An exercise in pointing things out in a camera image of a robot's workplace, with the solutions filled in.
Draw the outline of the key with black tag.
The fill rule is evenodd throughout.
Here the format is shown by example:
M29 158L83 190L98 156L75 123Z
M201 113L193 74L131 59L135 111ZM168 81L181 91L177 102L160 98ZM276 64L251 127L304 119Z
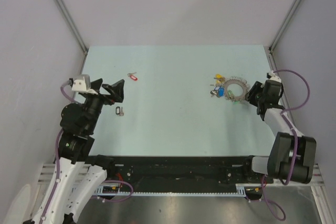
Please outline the key with black tag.
M116 115L124 116L123 107L121 107L121 106L116 107Z

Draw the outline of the large metal keyring disc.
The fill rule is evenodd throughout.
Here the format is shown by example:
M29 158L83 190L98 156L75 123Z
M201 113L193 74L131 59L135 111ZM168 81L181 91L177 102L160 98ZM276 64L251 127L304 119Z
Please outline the large metal keyring disc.
M225 80L223 84L226 97L227 91L232 90L233 94L236 96L236 99L240 102L244 102L248 91L250 90L250 85L247 80L242 77L229 77Z

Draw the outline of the key with blue tag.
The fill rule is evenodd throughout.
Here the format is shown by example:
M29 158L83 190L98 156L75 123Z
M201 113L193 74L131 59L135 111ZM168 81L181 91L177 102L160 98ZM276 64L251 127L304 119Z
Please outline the key with blue tag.
M210 94L218 98L223 97L225 94L224 87L222 85L214 85L214 89L210 91Z

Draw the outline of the key with yellow tag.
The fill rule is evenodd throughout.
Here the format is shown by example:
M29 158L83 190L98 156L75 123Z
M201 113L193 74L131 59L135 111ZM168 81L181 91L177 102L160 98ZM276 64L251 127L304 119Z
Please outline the key with yellow tag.
M224 83L226 79L224 76L216 74L214 80L216 81L216 83Z

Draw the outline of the key with green tag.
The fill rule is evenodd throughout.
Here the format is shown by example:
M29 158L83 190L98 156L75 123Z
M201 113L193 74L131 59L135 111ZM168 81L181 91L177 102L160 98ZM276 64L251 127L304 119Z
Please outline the key with green tag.
M238 101L237 99L236 99L236 96L233 94L233 92L232 92L232 90L228 90L227 91L227 94L226 94L226 100L228 100L228 101L231 101L231 102L233 102L234 104L237 104L237 103L240 103L240 101Z

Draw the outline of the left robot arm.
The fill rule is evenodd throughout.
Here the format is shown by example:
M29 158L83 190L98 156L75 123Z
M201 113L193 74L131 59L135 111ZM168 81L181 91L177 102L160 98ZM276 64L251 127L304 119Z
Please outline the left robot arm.
M98 186L115 178L113 158L98 155L81 182L75 184L93 146L102 108L123 102L124 84L123 79L106 84L103 79L91 81L89 75L81 74L61 85L70 103L61 112L55 169L41 205L26 223L77 223Z

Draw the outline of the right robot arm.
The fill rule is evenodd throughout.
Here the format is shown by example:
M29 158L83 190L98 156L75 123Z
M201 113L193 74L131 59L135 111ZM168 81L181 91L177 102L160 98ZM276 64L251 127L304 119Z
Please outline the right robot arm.
M280 81L268 79L265 83L255 82L246 94L246 101L256 107L257 115L275 136L269 156L250 156L249 165L242 169L243 179L249 183L254 183L261 174L278 179L284 185L290 181L311 182L317 143L290 121L279 102L282 92Z

